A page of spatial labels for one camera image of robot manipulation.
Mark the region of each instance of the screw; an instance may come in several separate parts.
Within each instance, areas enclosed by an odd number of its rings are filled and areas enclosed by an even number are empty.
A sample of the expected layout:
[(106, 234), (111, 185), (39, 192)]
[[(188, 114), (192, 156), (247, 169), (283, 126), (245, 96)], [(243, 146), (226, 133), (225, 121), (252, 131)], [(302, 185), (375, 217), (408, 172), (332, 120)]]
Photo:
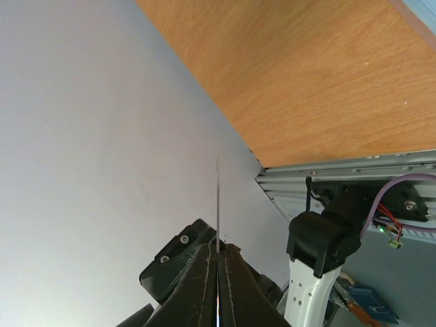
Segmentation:
[(189, 236), (188, 235), (180, 236), (180, 241), (182, 242), (182, 244), (188, 244), (189, 243)]
[(170, 257), (168, 257), (167, 255), (161, 256), (161, 264), (163, 264), (165, 261), (168, 261), (169, 259)]
[(416, 205), (415, 202), (410, 201), (410, 200), (405, 201), (405, 202), (404, 202), (404, 205), (406, 206), (406, 209), (407, 209), (408, 211), (415, 210), (415, 209), (417, 209), (417, 207), (418, 207), (418, 206)]

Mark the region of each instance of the white backdrop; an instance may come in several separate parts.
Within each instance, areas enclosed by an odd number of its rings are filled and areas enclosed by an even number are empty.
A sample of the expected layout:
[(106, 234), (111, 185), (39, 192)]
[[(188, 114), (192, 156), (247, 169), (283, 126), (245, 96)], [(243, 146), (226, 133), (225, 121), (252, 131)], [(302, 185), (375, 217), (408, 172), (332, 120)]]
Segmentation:
[(114, 326), (197, 218), (287, 277), (287, 225), (248, 148), (134, 1), (3, 0), (0, 326)]

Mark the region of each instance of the wooden board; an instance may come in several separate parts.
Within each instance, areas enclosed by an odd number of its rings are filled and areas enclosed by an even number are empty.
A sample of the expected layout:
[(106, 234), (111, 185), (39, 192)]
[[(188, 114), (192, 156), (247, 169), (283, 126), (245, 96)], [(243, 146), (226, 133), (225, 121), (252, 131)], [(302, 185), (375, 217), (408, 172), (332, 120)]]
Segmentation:
[(265, 167), (436, 148), (436, 56), (384, 0), (138, 0)]

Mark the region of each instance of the blue object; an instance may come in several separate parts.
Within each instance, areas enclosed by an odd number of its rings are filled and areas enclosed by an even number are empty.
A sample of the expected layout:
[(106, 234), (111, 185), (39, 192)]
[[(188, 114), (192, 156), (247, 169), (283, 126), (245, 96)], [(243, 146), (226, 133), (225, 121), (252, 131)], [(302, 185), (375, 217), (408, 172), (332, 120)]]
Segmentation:
[(347, 292), (374, 320), (398, 325), (398, 315), (371, 288), (350, 286)]

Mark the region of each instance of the purple cable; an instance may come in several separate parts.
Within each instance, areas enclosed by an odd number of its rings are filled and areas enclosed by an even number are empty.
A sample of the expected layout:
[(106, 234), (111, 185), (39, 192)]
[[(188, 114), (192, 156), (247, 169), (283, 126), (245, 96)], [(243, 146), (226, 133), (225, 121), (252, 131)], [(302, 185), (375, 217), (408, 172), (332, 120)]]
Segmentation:
[(388, 181), (379, 191), (379, 193), (377, 193), (377, 195), (375, 196), (373, 205), (369, 211), (368, 214), (368, 218), (367, 221), (365, 222), (365, 224), (363, 225), (362, 230), (360, 231), (360, 238), (362, 238), (365, 233), (368, 230), (369, 225), (371, 224), (374, 216), (375, 216), (375, 212), (377, 211), (377, 207), (379, 206), (380, 200), (381, 198), (384, 196), (384, 194), (394, 185), (399, 184), (401, 182), (404, 181), (433, 181), (436, 182), (436, 176), (435, 175), (431, 175), (431, 174), (408, 174), (408, 175), (403, 175), (400, 177), (396, 177), (394, 179), (392, 179), (391, 181)]
[[(389, 220), (389, 219), (374, 218), (374, 220), (378, 221), (379, 223), (390, 223), (390, 225), (393, 225), (393, 222), (391, 220)], [(414, 230), (415, 232), (423, 232), (423, 233), (436, 233), (436, 228), (427, 228), (427, 227), (412, 226), (412, 225), (407, 225), (406, 223), (402, 223), (401, 225), (403, 225), (403, 227), (406, 230)]]

